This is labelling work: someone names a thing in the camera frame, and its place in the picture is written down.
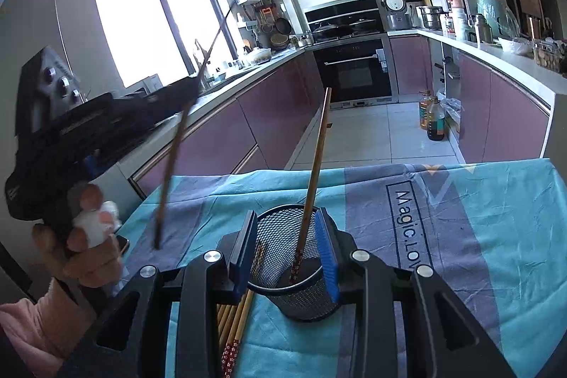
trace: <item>pink cabinet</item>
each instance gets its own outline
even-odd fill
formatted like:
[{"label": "pink cabinet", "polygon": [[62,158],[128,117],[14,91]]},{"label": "pink cabinet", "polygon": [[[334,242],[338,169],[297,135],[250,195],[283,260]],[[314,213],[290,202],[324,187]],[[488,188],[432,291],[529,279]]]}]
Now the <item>pink cabinet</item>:
[{"label": "pink cabinet", "polygon": [[461,121],[459,149],[469,164],[483,161],[490,115],[491,69],[470,56],[459,54]]},{"label": "pink cabinet", "polygon": [[549,116],[534,96],[490,66],[459,54],[459,149],[467,163],[537,158]]},{"label": "pink cabinet", "polygon": [[268,167],[283,169],[312,117],[296,64],[287,62],[237,100]]},{"label": "pink cabinet", "polygon": [[[174,175],[225,175],[234,171],[256,144],[236,101],[198,122],[179,147]],[[138,188],[150,195],[163,182],[167,155],[134,175]]]},{"label": "pink cabinet", "polygon": [[538,158],[545,140],[549,116],[517,84],[492,73],[490,120],[484,162]]},{"label": "pink cabinet", "polygon": [[390,38],[398,91],[414,95],[432,89],[432,68],[429,44],[423,36],[394,36]]},{"label": "pink cabinet", "polygon": [[325,88],[322,86],[321,76],[317,68],[317,62],[313,52],[304,52],[295,60],[299,67],[299,73],[307,91],[307,98],[311,108],[311,117],[315,115],[319,106],[325,99]]},{"label": "pink cabinet", "polygon": [[248,173],[255,170],[267,170],[268,164],[258,146],[250,152],[244,163],[234,173]]}]

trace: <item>human hand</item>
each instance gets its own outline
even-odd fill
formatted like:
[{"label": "human hand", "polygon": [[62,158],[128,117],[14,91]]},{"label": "human hand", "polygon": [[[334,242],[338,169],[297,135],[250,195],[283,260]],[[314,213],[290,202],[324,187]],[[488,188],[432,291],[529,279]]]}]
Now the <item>human hand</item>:
[{"label": "human hand", "polygon": [[[81,195],[80,204],[84,210],[98,210],[102,205],[102,193],[95,185],[88,185]],[[76,252],[70,259],[64,256],[64,249],[57,241],[53,230],[46,225],[36,224],[32,230],[33,241],[43,256],[50,273],[57,279],[78,279],[86,287],[102,287],[118,281],[122,274],[122,261],[118,242],[112,231],[114,218],[107,211],[99,214],[100,222],[106,224],[104,241],[89,248],[89,239],[82,228],[73,228],[67,239],[67,247]]]}]

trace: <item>black mesh cup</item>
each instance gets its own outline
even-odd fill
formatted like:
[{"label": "black mesh cup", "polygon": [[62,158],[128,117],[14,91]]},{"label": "black mesh cup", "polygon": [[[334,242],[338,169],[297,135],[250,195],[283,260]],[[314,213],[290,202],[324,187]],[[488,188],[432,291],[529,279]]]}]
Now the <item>black mesh cup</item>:
[{"label": "black mesh cup", "polygon": [[338,308],[333,303],[322,276],[321,260],[315,236],[313,208],[307,242],[297,282],[289,284],[291,265],[296,251],[303,205],[280,205],[258,217],[256,259],[248,287],[265,295],[290,319],[314,322],[330,316]]}]

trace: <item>oil bottle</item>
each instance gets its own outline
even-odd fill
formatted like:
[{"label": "oil bottle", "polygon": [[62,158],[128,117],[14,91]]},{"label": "oil bottle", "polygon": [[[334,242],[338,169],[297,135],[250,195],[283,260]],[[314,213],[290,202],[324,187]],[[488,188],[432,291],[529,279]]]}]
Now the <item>oil bottle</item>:
[{"label": "oil bottle", "polygon": [[427,130],[427,107],[431,104],[431,92],[422,92],[423,98],[420,101],[420,127]]},{"label": "oil bottle", "polygon": [[427,107],[427,137],[433,141],[441,141],[445,137],[445,110],[437,96]]}]

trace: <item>window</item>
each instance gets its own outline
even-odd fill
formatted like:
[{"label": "window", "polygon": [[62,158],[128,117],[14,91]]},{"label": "window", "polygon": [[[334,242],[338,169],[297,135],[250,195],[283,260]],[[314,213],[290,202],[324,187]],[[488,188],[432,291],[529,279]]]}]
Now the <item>window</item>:
[{"label": "window", "polygon": [[[96,0],[96,5],[124,87],[153,74],[163,85],[194,74],[197,44],[208,50],[224,16],[217,0]],[[211,53],[211,67],[235,58],[225,26]]]}]

